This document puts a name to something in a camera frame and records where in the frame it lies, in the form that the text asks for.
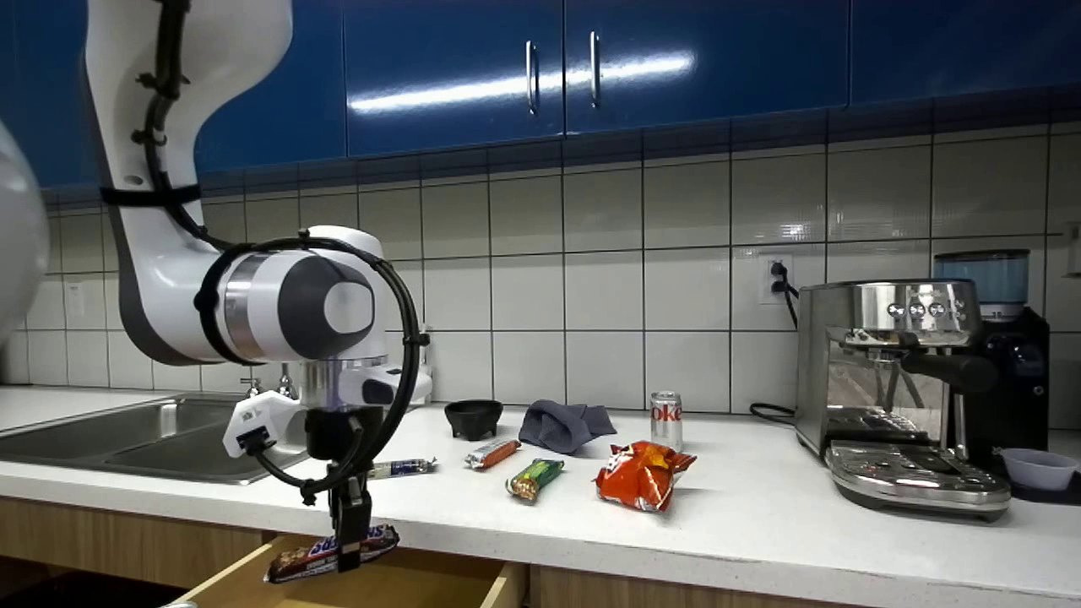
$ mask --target gray cloth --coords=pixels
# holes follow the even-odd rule
[[[531,447],[575,457],[594,437],[614,437],[601,406],[558,406],[538,400],[518,433]]]

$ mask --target wooden drawer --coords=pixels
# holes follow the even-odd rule
[[[279,537],[240,557],[218,579],[203,582],[176,600],[196,608],[333,608],[333,604],[365,604],[365,608],[520,608],[526,588],[526,568],[447,557],[424,552],[391,552],[371,563],[348,574],[326,574],[292,583],[264,583],[268,563],[281,552],[309,548],[309,537]]]

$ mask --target coffee machine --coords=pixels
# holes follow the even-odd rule
[[[1005,476],[992,450],[1048,450],[1048,322],[1028,308],[1028,251],[940,253],[937,276],[973,280],[980,334],[973,353],[998,367],[998,387],[971,394],[968,447]]]
[[[801,289],[797,439],[857,503],[998,516],[1009,487],[973,467],[968,400],[998,386],[971,353],[971,280],[848,280]]]

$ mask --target bowl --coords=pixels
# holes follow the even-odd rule
[[[1005,457],[1009,483],[1030,487],[1030,491],[1068,491],[1072,480],[1081,473],[1081,459],[1065,454],[1045,454],[1045,450],[998,450],[998,454]]]

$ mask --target cabinet handle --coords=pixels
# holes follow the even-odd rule
[[[523,58],[526,58],[526,110],[538,116],[538,90],[540,89],[538,89],[538,60],[533,60],[538,44],[533,42],[523,44]]]
[[[587,106],[601,109],[601,34],[587,34]]]

